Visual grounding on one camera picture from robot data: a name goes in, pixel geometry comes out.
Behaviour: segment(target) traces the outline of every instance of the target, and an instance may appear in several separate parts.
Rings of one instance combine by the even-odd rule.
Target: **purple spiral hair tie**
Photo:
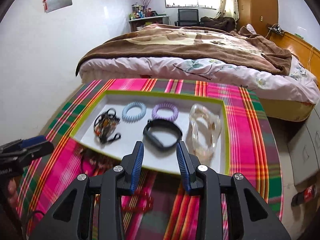
[[[170,117],[161,117],[161,116],[159,116],[159,115],[157,114],[157,112],[158,112],[158,110],[161,109],[161,108],[168,108],[168,109],[172,110],[172,111],[173,111],[172,116],[170,116]],[[168,102],[164,102],[164,103],[161,103],[161,104],[156,105],[156,106],[152,109],[152,114],[151,114],[151,116],[152,116],[152,119],[165,119],[165,120],[168,120],[168,121],[170,121],[170,122],[174,122],[174,121],[177,120],[177,118],[178,118],[178,113],[179,113],[178,108],[177,108],[175,105],[173,105],[173,104],[171,104],[171,103],[168,103]]]

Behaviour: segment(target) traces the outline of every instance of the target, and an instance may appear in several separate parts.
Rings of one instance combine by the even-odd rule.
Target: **black mesh chair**
[[[176,26],[200,26],[198,9],[178,9]]]

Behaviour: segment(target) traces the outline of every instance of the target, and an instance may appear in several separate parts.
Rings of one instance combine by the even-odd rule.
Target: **cabinet handle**
[[[316,132],[316,137],[315,137],[315,142],[316,142],[316,146],[317,146],[317,148],[319,149],[320,148],[320,143],[319,143],[319,141],[320,141],[320,136],[319,136],[319,133],[318,133],[318,131]]]
[[[303,164],[305,164],[306,163],[306,161],[309,159],[309,155],[308,155],[308,152],[307,152],[307,148],[306,148],[307,146],[305,145],[304,146],[304,148],[303,148],[303,150],[302,150],[302,159],[303,159]]]

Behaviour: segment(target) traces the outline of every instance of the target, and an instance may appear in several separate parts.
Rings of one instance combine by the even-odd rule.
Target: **plaid tablecloth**
[[[93,81],[84,85],[66,103],[47,129],[47,140],[55,150],[50,156],[36,160],[25,170],[18,194],[17,212],[21,220],[33,210],[46,212],[63,190],[81,173],[83,146],[69,134],[84,110],[104,90],[140,90],[189,94],[219,98],[224,101],[229,130],[229,175],[244,174],[272,210],[282,217],[282,181],[278,151],[265,112],[255,93],[242,87],[187,80],[116,79]],[[110,159],[110,167],[116,163]],[[88,172],[93,167],[84,163]],[[142,169],[139,189],[154,199],[153,209],[145,214],[124,213],[126,240],[194,240],[198,218],[199,198],[185,194],[180,177]],[[143,206],[145,198],[122,197],[122,205]],[[227,234],[227,214],[222,198],[224,239]],[[37,214],[29,221],[28,234],[41,219]],[[94,227],[93,238],[97,237]]]

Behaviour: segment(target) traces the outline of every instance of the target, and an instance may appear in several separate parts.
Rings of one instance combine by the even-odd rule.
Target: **wooden headboard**
[[[288,32],[284,36],[272,33],[270,40],[277,46],[288,49],[292,54],[297,56],[304,68],[310,70],[317,77],[318,83],[320,83],[320,51],[318,49]]]

